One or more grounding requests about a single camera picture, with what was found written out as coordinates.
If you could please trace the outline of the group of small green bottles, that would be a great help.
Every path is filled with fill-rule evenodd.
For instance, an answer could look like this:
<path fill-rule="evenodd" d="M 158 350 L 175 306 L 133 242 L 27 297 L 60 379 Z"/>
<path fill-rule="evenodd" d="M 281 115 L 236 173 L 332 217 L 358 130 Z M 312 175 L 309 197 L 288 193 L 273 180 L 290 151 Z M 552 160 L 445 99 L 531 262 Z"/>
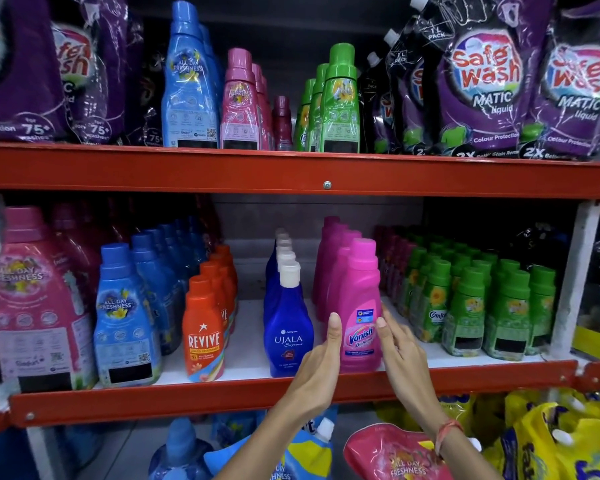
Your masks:
<path fill-rule="evenodd" d="M 395 302 L 424 343 L 451 356 L 479 352 L 509 362 L 550 343 L 557 272 L 440 235 L 412 233 L 413 250 Z"/>

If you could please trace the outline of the orange starch bottle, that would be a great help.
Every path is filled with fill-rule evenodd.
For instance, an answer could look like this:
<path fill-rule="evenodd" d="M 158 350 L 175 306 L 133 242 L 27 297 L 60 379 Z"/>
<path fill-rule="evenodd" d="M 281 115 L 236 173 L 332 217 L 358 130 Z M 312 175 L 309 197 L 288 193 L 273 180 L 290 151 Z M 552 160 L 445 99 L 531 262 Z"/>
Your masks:
<path fill-rule="evenodd" d="M 210 279 L 189 280 L 183 318 L 184 358 L 193 383 L 215 381 L 224 373 L 223 315 Z"/>
<path fill-rule="evenodd" d="M 211 282 L 212 291 L 216 299 L 216 305 L 223 319 L 224 341 L 230 336 L 230 307 L 229 298 L 224 289 L 224 278 L 221 275 L 221 267 L 216 261 L 206 261 L 200 264 L 200 274 Z"/>
<path fill-rule="evenodd" d="M 228 315 L 228 332 L 231 335 L 235 329 L 235 316 L 237 313 L 237 284 L 233 279 L 233 266 L 229 256 L 212 253 L 211 262 L 217 265 L 221 277 L 221 286 L 224 293 L 224 303 Z"/>
<path fill-rule="evenodd" d="M 213 258 L 213 260 L 228 266 L 230 276 L 233 282 L 233 287 L 235 288 L 235 294 L 237 296 L 238 276 L 233 261 L 233 256 L 231 254 L 230 246 L 228 244 L 216 245 L 216 252 L 211 257 Z"/>

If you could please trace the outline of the pink thread wristband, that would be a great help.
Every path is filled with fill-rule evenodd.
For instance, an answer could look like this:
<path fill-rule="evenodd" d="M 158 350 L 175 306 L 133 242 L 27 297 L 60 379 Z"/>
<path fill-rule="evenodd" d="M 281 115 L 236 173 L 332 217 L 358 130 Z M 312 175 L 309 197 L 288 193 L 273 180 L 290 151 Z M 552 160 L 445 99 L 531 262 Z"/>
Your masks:
<path fill-rule="evenodd" d="M 434 451 L 437 457 L 442 458 L 441 450 L 444 441 L 448 435 L 453 431 L 459 431 L 463 436 L 464 428 L 463 425 L 456 419 L 447 419 L 437 430 L 434 438 Z"/>

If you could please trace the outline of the person's right hand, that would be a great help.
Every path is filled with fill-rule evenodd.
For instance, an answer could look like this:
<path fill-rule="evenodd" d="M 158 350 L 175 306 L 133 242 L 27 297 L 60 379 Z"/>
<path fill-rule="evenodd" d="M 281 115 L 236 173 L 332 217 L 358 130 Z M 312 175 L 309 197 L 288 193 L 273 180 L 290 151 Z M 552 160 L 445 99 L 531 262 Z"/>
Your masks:
<path fill-rule="evenodd" d="M 385 316 L 391 316 L 397 324 L 393 329 L 397 354 L 383 356 L 386 373 L 398 400 L 433 440 L 433 428 L 448 416 L 434 391 L 426 354 L 411 329 L 399 323 L 383 305 L 382 317 Z"/>

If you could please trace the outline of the pink softener pouch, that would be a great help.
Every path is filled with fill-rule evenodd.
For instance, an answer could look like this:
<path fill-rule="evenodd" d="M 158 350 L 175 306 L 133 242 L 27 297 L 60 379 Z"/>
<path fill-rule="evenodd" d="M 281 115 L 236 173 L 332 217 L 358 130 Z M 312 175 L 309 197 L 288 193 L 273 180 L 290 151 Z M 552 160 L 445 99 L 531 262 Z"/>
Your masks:
<path fill-rule="evenodd" d="M 453 480 L 426 433 L 377 423 L 353 433 L 344 458 L 363 480 Z"/>

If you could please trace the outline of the medium pink softener bottle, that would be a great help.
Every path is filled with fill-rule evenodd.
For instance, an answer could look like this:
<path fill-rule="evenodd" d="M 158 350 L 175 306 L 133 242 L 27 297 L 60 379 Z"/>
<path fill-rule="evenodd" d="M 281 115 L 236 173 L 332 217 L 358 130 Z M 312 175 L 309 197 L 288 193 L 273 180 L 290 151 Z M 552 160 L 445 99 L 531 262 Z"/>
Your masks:
<path fill-rule="evenodd" d="M 261 129 L 251 53 L 231 48 L 223 91 L 219 141 L 224 150 L 259 150 Z"/>
<path fill-rule="evenodd" d="M 264 116 L 266 118 L 266 124 L 267 124 L 267 135 L 268 135 L 268 139 L 269 139 L 269 149 L 275 151 L 276 150 L 276 144 L 275 144 L 275 136 L 274 136 L 274 131 L 273 131 L 273 125 L 272 125 L 272 108 L 271 108 L 271 103 L 269 101 L 269 96 L 268 96 L 268 90 L 267 90 L 267 80 L 265 78 L 265 76 L 263 74 L 261 74 L 260 76 L 260 81 L 262 84 L 262 93 L 264 95 L 264 104 L 265 104 L 265 109 L 264 109 Z"/>

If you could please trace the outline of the dark detergent pouch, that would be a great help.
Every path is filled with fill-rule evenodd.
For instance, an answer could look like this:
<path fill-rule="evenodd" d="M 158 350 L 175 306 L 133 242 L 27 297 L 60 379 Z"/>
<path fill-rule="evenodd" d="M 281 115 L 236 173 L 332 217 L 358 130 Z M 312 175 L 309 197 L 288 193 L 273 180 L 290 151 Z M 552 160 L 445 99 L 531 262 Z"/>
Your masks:
<path fill-rule="evenodd" d="M 166 28 L 161 20 L 128 17 L 124 137 L 132 146 L 163 146 Z"/>

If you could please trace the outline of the row of blue softener bottles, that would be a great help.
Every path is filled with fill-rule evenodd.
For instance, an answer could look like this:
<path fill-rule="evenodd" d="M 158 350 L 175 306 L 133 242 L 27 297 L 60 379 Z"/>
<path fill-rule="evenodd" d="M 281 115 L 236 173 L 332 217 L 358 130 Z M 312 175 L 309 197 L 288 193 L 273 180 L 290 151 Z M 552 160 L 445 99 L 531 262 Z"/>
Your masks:
<path fill-rule="evenodd" d="M 181 231 L 160 224 L 101 247 L 93 334 L 101 387 L 154 384 L 180 347 L 189 279 L 200 264 Z"/>

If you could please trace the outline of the yellow detergent pouch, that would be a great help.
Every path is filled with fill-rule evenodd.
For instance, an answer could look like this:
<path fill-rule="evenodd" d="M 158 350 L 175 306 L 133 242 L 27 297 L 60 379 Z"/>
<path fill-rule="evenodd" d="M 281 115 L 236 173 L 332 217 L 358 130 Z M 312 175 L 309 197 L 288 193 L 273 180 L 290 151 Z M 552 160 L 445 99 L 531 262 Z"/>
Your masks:
<path fill-rule="evenodd" d="M 473 436 L 472 421 L 475 396 L 471 394 L 441 395 L 438 397 L 442 409 L 451 419 L 455 419 L 462 426 L 467 436 Z M 382 422 L 394 424 L 405 431 L 421 432 L 419 427 L 405 407 L 399 401 L 373 402 L 377 417 Z"/>
<path fill-rule="evenodd" d="M 535 406 L 483 457 L 504 480 L 600 480 L 600 403 Z"/>
<path fill-rule="evenodd" d="M 510 428 L 522 418 L 526 412 L 540 405 L 543 394 L 539 390 L 520 389 L 508 393 L 504 400 L 505 426 Z M 561 415 L 574 420 L 581 418 L 600 419 L 600 390 L 581 393 L 572 388 L 560 388 L 556 418 Z"/>

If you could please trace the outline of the purple spouted detergent pouch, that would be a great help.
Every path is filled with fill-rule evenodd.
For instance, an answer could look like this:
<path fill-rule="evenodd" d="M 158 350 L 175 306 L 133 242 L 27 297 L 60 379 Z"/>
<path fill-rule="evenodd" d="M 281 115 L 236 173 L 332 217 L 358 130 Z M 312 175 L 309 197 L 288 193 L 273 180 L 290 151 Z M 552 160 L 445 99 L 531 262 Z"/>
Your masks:
<path fill-rule="evenodd" d="M 411 0 L 428 48 L 435 152 L 517 158 L 554 0 Z"/>
<path fill-rule="evenodd" d="M 600 153 L 600 0 L 554 11 L 518 151 L 554 161 Z"/>
<path fill-rule="evenodd" d="M 412 23 L 406 24 L 400 33 L 387 33 L 385 41 L 390 44 L 386 69 L 394 103 L 400 112 L 395 124 L 398 141 L 404 154 L 426 155 L 432 142 L 425 122 L 422 43 Z"/>
<path fill-rule="evenodd" d="M 358 78 L 361 152 L 391 154 L 396 151 L 394 103 L 384 58 L 367 56 L 368 69 Z"/>

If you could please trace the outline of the tall blue softener bottle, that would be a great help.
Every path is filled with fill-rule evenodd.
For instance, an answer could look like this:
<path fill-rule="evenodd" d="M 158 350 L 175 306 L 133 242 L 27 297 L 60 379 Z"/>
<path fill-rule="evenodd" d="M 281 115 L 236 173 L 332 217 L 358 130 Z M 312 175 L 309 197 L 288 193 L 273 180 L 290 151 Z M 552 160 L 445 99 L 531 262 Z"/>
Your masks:
<path fill-rule="evenodd" d="M 162 143 L 166 148 L 218 149 L 215 79 L 195 6 L 174 1 L 164 64 Z"/>

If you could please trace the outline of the tall green softener bottle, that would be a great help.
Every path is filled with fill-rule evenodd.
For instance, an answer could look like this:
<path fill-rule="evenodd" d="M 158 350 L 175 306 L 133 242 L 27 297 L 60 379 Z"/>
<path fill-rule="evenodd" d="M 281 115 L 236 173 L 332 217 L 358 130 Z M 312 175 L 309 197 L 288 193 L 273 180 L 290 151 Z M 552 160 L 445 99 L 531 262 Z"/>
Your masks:
<path fill-rule="evenodd" d="M 337 43 L 329 51 L 320 106 L 320 152 L 360 152 L 360 104 L 354 53 L 350 43 Z"/>
<path fill-rule="evenodd" d="M 297 152 L 306 151 L 306 139 L 314 85 L 315 79 L 307 79 L 304 83 L 304 90 L 298 108 L 294 129 L 294 150 Z"/>
<path fill-rule="evenodd" d="M 324 91 L 328 63 L 318 65 L 315 83 L 312 91 L 312 101 L 309 111 L 309 122 L 307 129 L 306 149 L 309 152 L 320 152 L 322 131 L 322 94 Z"/>

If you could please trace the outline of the row of small pink bottles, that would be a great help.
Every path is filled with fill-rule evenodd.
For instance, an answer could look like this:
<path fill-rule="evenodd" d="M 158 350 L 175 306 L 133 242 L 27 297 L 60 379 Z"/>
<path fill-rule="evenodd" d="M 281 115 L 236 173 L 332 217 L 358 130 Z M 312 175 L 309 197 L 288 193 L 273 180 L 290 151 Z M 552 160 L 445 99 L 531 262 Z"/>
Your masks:
<path fill-rule="evenodd" d="M 402 225 L 376 225 L 373 238 L 377 244 L 380 288 L 392 302 L 399 294 L 404 273 L 413 250 L 417 247 L 415 237 Z"/>

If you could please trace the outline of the pink stain remover bottle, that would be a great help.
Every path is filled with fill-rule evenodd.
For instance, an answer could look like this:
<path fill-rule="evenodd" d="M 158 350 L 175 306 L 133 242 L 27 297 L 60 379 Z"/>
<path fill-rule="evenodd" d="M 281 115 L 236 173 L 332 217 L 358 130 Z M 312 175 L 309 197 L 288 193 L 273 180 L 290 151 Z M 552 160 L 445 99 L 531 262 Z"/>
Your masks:
<path fill-rule="evenodd" d="M 344 229 L 338 234 L 338 238 L 334 239 L 332 257 L 325 275 L 327 278 L 326 294 L 322 301 L 322 318 L 325 320 L 328 320 L 332 312 L 337 311 L 351 244 L 354 239 L 361 237 L 362 233 L 359 230 L 351 230 L 345 225 Z"/>
<path fill-rule="evenodd" d="M 344 226 L 348 226 L 348 224 L 346 223 L 342 223 L 340 222 L 339 224 L 334 225 L 331 229 L 330 229 L 330 233 L 328 234 L 326 243 L 325 243 L 325 247 L 324 247 L 324 256 L 322 259 L 322 266 L 321 266 L 321 273 L 320 273 L 320 288 L 319 288 L 319 292 L 318 292 L 318 301 L 317 304 L 315 305 L 315 312 L 317 315 L 317 319 L 320 322 L 323 322 L 324 319 L 322 318 L 322 301 L 325 297 L 325 287 L 326 287 L 326 281 L 327 278 L 325 277 L 328 266 L 330 265 L 330 261 L 331 261 L 331 257 L 332 257 L 332 252 L 333 252 L 333 245 L 334 245 L 334 239 L 338 238 L 338 234 L 344 229 Z"/>
<path fill-rule="evenodd" d="M 381 364 L 376 331 L 382 313 L 380 280 L 376 242 L 354 239 L 337 308 L 342 321 L 341 374 L 373 372 Z"/>
<path fill-rule="evenodd" d="M 316 259 L 316 263 L 315 263 L 315 271 L 314 271 L 314 276 L 313 276 L 312 303 L 314 305 L 316 305 L 317 301 L 318 301 L 318 292 L 319 292 L 319 288 L 320 288 L 319 281 L 320 281 L 322 259 L 324 256 L 325 243 L 326 243 L 328 234 L 330 233 L 330 229 L 334 225 L 339 224 L 340 222 L 341 222 L 341 220 L 340 220 L 340 217 L 338 217 L 338 216 L 327 216 L 324 218 L 324 223 L 323 223 L 323 226 L 321 229 L 320 243 L 319 243 L 318 252 L 317 252 L 317 259 Z"/>

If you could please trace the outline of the long red shelf beam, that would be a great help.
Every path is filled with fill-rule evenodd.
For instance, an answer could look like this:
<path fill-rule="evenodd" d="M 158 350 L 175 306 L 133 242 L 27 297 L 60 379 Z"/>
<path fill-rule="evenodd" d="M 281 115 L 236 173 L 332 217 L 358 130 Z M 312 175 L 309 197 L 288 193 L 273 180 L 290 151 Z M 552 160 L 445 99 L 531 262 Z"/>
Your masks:
<path fill-rule="evenodd" d="M 600 201 L 600 162 L 0 143 L 0 190 Z"/>

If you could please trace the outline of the yellow shelf label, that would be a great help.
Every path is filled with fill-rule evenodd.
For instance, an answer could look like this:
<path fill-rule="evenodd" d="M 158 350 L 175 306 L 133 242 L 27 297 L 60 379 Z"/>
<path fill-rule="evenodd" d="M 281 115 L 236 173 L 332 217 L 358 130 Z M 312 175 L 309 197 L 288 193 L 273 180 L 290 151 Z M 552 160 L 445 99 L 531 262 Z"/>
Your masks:
<path fill-rule="evenodd" d="M 589 360 L 600 361 L 600 331 L 577 325 L 571 350 Z"/>

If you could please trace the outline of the person's left hand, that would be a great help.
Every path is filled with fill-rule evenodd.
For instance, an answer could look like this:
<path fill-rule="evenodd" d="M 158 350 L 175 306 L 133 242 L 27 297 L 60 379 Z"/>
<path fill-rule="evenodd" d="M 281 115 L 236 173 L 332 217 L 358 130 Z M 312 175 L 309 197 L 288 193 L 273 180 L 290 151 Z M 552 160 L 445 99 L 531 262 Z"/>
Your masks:
<path fill-rule="evenodd" d="M 292 416 L 302 423 L 321 414 L 333 402 L 340 373 L 339 356 L 326 356 L 324 342 L 307 353 L 287 389 Z"/>

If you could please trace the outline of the blue and yellow pouch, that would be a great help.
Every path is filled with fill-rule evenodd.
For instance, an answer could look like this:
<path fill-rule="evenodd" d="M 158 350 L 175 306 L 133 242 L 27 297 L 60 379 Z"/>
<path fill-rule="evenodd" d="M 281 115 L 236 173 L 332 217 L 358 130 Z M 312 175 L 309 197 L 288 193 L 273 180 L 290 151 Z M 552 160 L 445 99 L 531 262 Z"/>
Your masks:
<path fill-rule="evenodd" d="M 220 413 L 213 421 L 212 435 L 220 450 L 204 453 L 203 460 L 213 476 L 247 443 L 261 425 L 267 411 Z M 338 405 L 310 419 L 286 447 L 270 480 L 331 480 L 333 443 Z"/>

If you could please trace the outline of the large pink softener bottle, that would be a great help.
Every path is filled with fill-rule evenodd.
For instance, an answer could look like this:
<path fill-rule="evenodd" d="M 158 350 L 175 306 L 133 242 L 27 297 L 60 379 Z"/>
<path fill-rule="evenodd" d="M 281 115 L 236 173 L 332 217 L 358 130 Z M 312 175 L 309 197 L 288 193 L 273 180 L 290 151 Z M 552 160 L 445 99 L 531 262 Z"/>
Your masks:
<path fill-rule="evenodd" d="M 0 249 L 0 371 L 14 393 L 98 382 L 86 282 L 39 207 L 7 207 Z"/>
<path fill-rule="evenodd" d="M 124 242 L 122 235 L 114 228 L 104 198 L 83 196 L 77 201 L 77 209 L 82 229 L 97 252 L 106 244 Z"/>
<path fill-rule="evenodd" d="M 51 210 L 50 223 L 56 240 L 80 278 L 86 301 L 91 311 L 94 311 L 100 282 L 101 257 L 87 231 L 80 224 L 72 203 L 55 203 Z"/>

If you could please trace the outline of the maroon softener bottle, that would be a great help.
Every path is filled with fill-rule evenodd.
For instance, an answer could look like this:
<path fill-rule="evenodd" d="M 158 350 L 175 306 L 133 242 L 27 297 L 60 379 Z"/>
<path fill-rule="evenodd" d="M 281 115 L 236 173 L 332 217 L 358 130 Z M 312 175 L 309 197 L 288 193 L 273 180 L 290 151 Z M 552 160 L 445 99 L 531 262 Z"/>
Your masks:
<path fill-rule="evenodd" d="M 291 151 L 293 149 L 292 120 L 288 96 L 278 95 L 274 99 L 272 129 L 274 149 L 278 151 Z"/>

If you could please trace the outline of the blue bottle with white cap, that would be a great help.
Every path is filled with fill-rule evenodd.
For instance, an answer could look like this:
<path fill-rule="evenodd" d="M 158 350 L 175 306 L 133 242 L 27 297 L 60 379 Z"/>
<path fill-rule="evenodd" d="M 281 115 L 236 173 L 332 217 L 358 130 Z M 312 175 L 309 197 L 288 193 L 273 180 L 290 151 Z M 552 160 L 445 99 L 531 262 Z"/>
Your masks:
<path fill-rule="evenodd" d="M 272 266 L 276 263 L 277 246 L 278 246 L 278 242 L 280 241 L 280 239 L 284 240 L 284 239 L 288 239 L 288 238 L 289 238 L 289 234 L 286 232 L 286 230 L 284 228 L 276 229 L 274 247 L 272 249 L 270 258 L 267 261 L 266 269 L 271 269 Z"/>
<path fill-rule="evenodd" d="M 265 268 L 265 281 L 268 282 L 272 275 L 274 274 L 274 272 L 277 271 L 277 266 L 278 266 L 278 252 L 279 251 L 293 251 L 293 247 L 292 247 L 292 241 L 290 238 L 288 239 L 280 239 L 280 241 L 278 242 L 278 246 L 277 246 L 277 256 L 276 256 L 276 263 L 272 266 L 271 269 L 266 269 Z"/>
<path fill-rule="evenodd" d="M 281 253 L 290 251 L 292 252 L 292 247 L 289 244 L 277 244 L 272 254 L 267 261 L 267 265 L 265 268 L 265 294 L 269 292 L 272 284 L 273 277 L 278 272 L 278 257 Z"/>
<path fill-rule="evenodd" d="M 283 252 L 278 257 L 278 265 L 280 262 L 293 262 L 296 260 L 295 252 Z M 273 277 L 271 288 L 268 293 L 265 294 L 264 304 L 263 304 L 263 323 L 266 325 L 271 317 L 273 308 L 275 306 L 276 300 L 280 293 L 280 272 L 276 273 Z"/>
<path fill-rule="evenodd" d="M 304 302 L 301 265 L 280 262 L 280 293 L 264 325 L 264 350 L 273 378 L 292 377 L 314 345 L 314 327 Z"/>

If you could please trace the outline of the large purple detergent pouch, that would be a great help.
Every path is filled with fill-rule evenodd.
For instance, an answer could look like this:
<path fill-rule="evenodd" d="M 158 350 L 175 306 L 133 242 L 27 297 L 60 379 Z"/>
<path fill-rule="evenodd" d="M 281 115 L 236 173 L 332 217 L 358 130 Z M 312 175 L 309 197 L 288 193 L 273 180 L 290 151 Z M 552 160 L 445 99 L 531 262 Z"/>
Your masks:
<path fill-rule="evenodd" d="M 48 0 L 0 0 L 0 141 L 70 138 Z"/>
<path fill-rule="evenodd" d="M 81 144 L 113 143 L 125 122 L 127 0 L 49 3 L 72 131 Z"/>

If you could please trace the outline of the person's right forearm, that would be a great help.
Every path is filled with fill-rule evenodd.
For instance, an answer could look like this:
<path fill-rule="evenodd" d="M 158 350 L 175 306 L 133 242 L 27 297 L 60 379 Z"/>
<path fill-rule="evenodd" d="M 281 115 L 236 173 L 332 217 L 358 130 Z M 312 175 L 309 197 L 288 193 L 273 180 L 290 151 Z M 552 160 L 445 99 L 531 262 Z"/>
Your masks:
<path fill-rule="evenodd" d="M 435 425 L 432 432 L 448 419 Z M 483 457 L 474 444 L 459 431 L 451 432 L 443 443 L 442 460 L 446 464 L 453 480 L 504 480 L 503 476 Z"/>

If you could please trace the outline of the pale blue softener bottle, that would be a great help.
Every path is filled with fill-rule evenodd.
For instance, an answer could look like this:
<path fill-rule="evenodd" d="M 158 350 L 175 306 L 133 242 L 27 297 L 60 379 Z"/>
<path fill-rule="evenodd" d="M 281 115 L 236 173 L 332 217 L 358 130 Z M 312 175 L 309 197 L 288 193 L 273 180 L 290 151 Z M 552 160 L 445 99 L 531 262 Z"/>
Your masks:
<path fill-rule="evenodd" d="M 185 480 L 212 480 L 203 456 L 214 450 L 211 443 L 197 437 L 189 418 L 179 417 L 171 422 L 165 444 L 152 456 L 148 480 L 165 480 L 173 470 L 182 470 Z"/>

